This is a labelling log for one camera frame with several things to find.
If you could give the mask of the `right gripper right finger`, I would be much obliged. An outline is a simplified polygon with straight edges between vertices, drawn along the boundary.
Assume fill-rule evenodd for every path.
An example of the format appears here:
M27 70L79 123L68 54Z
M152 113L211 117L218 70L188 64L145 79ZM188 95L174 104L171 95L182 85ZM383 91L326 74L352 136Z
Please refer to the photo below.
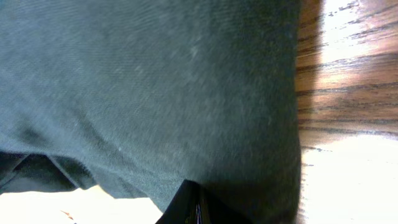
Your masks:
M251 224L244 215L234 211L203 187L199 188L199 224Z

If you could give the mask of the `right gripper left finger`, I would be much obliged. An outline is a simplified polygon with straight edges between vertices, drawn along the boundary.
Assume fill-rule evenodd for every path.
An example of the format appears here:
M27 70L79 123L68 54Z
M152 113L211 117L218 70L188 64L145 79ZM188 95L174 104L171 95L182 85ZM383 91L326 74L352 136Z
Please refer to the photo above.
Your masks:
M199 185L184 180L156 224L197 224Z

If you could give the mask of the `dark green t-shirt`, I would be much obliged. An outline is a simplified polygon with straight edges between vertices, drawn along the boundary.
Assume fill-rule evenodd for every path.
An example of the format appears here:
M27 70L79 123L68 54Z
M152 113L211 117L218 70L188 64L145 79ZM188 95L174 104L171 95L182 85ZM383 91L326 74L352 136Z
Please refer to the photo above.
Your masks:
M165 211L184 180L293 223L300 2L1 2L1 192L99 185Z

